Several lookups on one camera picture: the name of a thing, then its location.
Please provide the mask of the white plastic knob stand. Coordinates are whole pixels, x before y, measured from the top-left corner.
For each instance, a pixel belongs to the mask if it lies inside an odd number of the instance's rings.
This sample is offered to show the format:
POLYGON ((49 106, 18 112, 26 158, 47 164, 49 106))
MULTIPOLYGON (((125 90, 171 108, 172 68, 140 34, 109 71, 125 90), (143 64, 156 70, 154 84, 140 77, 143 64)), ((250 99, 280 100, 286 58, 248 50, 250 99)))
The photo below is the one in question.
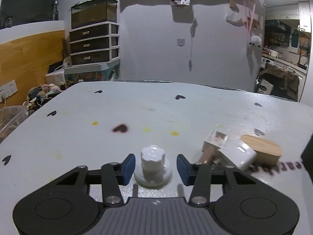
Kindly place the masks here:
POLYGON ((166 185, 172 176, 172 165, 165 156, 164 149, 150 145, 141 149, 141 158, 133 177, 141 186, 159 188, 166 185))

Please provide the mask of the small brown labelled box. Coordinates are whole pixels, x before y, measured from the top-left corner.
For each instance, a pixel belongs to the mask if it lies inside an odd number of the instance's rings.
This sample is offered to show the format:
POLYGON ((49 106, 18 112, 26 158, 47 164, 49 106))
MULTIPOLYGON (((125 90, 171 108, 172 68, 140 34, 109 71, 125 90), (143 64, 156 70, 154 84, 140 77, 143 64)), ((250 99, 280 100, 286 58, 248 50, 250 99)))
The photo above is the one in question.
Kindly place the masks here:
POLYGON ((204 140, 202 154, 198 159, 198 163, 205 165, 212 163, 217 156, 218 150, 225 146, 227 139, 227 134, 212 130, 204 140))

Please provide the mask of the white power adapter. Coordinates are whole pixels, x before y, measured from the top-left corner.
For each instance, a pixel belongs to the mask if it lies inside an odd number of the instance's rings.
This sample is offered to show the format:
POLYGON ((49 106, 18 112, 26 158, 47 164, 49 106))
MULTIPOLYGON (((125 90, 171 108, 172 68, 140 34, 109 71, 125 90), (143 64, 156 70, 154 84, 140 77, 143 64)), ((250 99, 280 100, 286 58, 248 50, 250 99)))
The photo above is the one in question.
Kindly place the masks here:
POLYGON ((255 161, 257 153, 242 140, 237 139, 218 149, 213 163, 217 166, 233 166, 245 171, 255 161))

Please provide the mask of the light wooden oval block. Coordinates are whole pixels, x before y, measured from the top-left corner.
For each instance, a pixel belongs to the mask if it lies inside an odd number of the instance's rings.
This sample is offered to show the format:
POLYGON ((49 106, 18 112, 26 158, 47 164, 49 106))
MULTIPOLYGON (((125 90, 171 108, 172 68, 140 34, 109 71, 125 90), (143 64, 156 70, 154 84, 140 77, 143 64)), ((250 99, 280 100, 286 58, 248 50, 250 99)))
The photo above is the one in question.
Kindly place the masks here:
POLYGON ((242 135, 240 139, 257 153, 254 162, 259 165, 275 166, 282 156, 281 147, 273 141, 251 135, 242 135))

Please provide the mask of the black storage box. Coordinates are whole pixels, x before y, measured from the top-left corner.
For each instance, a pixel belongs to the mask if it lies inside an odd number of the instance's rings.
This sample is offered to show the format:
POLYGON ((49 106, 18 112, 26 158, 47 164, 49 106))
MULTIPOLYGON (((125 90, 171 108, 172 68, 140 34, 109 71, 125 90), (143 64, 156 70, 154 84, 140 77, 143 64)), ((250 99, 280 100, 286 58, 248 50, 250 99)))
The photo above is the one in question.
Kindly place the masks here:
POLYGON ((306 169, 312 165, 313 160, 313 135, 311 135, 310 140, 307 143, 304 151, 301 154, 301 160, 306 169))

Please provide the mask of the clear plastic bin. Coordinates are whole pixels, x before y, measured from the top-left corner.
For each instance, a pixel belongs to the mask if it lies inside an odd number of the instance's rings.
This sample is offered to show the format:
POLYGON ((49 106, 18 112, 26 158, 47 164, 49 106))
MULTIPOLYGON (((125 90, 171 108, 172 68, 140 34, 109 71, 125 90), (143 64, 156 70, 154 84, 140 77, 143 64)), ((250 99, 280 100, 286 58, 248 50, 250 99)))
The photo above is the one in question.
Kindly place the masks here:
POLYGON ((3 142, 21 123, 27 119, 26 106, 8 106, 1 109, 1 133, 3 142))

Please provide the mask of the white drawer cabinet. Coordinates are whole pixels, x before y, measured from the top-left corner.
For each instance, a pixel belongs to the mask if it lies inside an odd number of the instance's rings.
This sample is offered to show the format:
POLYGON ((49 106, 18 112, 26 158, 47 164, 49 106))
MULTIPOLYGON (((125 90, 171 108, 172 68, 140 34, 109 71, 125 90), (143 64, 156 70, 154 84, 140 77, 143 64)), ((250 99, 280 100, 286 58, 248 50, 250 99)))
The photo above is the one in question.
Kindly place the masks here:
POLYGON ((111 63, 119 59, 119 24, 101 22, 69 32, 73 66, 111 63))

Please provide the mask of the glass fish tank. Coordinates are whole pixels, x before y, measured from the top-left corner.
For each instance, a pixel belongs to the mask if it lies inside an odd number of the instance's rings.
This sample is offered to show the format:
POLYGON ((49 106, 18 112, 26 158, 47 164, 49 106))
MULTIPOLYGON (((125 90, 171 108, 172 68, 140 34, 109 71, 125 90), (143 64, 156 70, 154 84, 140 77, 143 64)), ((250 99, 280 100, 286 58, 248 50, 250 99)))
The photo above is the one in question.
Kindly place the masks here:
POLYGON ((72 6, 72 29, 107 21, 117 22, 117 3, 117 0, 89 0, 72 6))

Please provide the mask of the white plush wall toy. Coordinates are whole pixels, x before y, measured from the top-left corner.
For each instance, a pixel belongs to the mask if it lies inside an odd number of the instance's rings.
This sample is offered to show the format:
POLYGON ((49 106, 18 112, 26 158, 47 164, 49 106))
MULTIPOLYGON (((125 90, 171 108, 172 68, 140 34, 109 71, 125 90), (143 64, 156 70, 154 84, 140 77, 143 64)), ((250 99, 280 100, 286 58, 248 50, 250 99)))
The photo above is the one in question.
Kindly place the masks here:
POLYGON ((251 47, 261 48, 262 39, 258 35, 252 35, 248 45, 250 45, 251 47))

